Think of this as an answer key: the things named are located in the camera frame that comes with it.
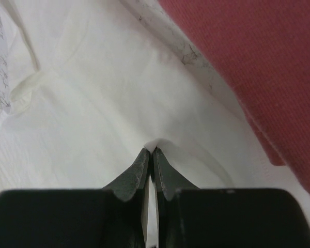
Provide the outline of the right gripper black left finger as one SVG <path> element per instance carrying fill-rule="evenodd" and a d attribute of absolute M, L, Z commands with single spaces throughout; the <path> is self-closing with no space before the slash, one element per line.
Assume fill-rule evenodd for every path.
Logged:
<path fill-rule="evenodd" d="M 145 247 L 150 152 L 100 189 L 0 193 L 0 247 Z"/>

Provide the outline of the white printed t-shirt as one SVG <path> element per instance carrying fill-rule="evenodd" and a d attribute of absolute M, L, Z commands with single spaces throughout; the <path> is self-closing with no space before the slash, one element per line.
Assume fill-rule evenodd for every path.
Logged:
<path fill-rule="evenodd" d="M 310 195 L 118 1 L 0 1 L 0 192 L 99 188 L 159 145 L 204 188 Z"/>

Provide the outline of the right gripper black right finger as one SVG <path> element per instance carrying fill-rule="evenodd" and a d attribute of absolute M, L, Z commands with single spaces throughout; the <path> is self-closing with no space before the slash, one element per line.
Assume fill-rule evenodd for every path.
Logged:
<path fill-rule="evenodd" d="M 200 189 L 152 154 L 159 247 L 310 247 L 298 202 L 281 189 Z"/>

